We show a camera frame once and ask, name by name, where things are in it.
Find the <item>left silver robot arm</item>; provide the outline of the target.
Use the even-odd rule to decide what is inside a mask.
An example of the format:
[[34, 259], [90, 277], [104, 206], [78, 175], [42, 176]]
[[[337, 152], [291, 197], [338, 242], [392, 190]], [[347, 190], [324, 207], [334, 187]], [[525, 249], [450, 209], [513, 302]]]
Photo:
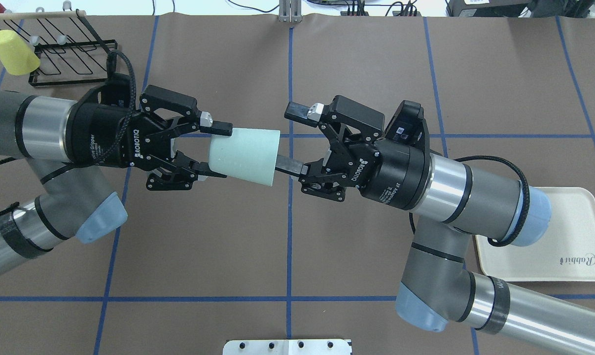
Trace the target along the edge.
[[151, 191], [189, 190], [205, 162], [174, 150], [174, 140], [201, 133], [229, 137], [233, 126], [198, 109], [195, 98], [149, 85], [112, 81], [79, 101], [0, 91], [0, 155], [25, 159], [44, 193], [0, 212], [0, 276], [51, 252], [65, 240], [90, 243], [128, 218], [101, 168], [149, 172]]

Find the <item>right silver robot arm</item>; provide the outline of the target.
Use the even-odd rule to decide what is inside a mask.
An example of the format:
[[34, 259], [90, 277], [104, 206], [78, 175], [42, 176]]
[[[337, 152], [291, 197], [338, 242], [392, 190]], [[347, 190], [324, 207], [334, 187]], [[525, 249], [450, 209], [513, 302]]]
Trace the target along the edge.
[[504, 335], [559, 354], [595, 355], [595, 311], [464, 268], [473, 236], [493, 247], [526, 247], [548, 229], [548, 196], [530, 186], [509, 160], [509, 179], [448, 159], [430, 148], [419, 103], [402, 101], [385, 116], [342, 95], [330, 104], [290, 102], [284, 117], [318, 128], [329, 141], [322, 159], [279, 156], [276, 170], [294, 176], [303, 193], [342, 202], [347, 188], [419, 219], [399, 284], [401, 319], [430, 332], [450, 321]]

